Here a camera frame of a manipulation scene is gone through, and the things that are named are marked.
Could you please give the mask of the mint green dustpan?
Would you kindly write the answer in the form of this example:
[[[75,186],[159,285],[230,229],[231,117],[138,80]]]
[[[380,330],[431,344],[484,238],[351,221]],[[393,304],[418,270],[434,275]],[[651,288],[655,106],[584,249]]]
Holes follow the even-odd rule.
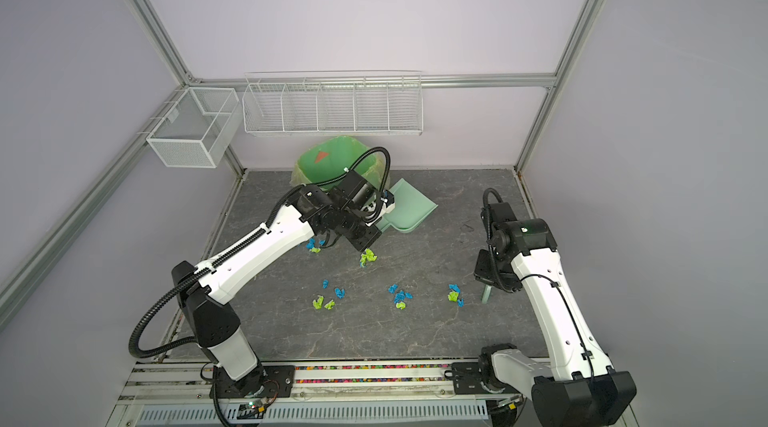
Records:
[[[394,208],[376,223],[382,232],[392,228],[400,233],[410,233],[438,207],[405,179],[398,180],[390,192],[395,198]]]

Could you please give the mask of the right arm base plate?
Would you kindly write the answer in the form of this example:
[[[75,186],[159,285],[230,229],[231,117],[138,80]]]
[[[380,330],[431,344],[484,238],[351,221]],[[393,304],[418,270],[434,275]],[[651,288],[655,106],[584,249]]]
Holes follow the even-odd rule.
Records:
[[[453,386],[457,395],[501,394],[504,387],[494,386],[483,377],[483,371],[477,361],[454,362],[444,372],[444,376]]]

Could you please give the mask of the mint green hand brush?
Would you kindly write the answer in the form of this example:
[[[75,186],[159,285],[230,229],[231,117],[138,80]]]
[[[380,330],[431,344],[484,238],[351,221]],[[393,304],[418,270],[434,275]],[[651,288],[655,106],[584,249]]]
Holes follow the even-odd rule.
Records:
[[[492,285],[485,285],[484,290],[481,296],[481,303],[487,304],[490,300],[491,294],[493,292],[493,286]]]

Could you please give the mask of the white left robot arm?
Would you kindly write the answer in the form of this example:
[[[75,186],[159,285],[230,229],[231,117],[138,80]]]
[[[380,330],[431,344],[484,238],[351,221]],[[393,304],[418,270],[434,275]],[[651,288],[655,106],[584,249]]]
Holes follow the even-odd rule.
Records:
[[[378,184],[372,184],[357,170],[375,154],[383,156],[386,169],[391,167],[389,151],[383,146],[372,147],[342,174],[291,188],[264,222],[220,253],[196,265],[187,261],[176,265],[172,271],[173,288],[134,327],[128,343],[130,355],[146,359],[194,343],[231,380],[254,376],[260,360],[243,333],[231,301],[283,254],[315,237],[321,238],[322,249],[341,238],[359,252],[373,245],[381,235],[377,221],[395,206],[394,195],[386,188],[387,173]],[[154,348],[141,347],[146,327],[172,300],[178,302],[189,321],[191,335]]]

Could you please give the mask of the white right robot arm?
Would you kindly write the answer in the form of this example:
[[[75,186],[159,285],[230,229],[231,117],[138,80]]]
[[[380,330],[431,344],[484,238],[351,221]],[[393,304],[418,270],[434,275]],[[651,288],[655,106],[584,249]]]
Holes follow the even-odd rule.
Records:
[[[512,388],[543,426],[612,426],[637,394],[593,336],[566,280],[558,245],[540,218],[519,219],[494,188],[482,194],[485,247],[474,277],[488,289],[528,296],[549,361],[535,361],[511,344],[482,349],[482,382]]]

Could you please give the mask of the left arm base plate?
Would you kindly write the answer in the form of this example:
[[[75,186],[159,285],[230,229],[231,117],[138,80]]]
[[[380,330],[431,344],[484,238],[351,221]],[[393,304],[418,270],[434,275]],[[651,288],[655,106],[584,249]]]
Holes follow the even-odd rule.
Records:
[[[240,380],[232,380],[222,368],[216,367],[211,391],[216,391],[219,399],[287,398],[294,377],[295,367],[288,364],[261,366]]]

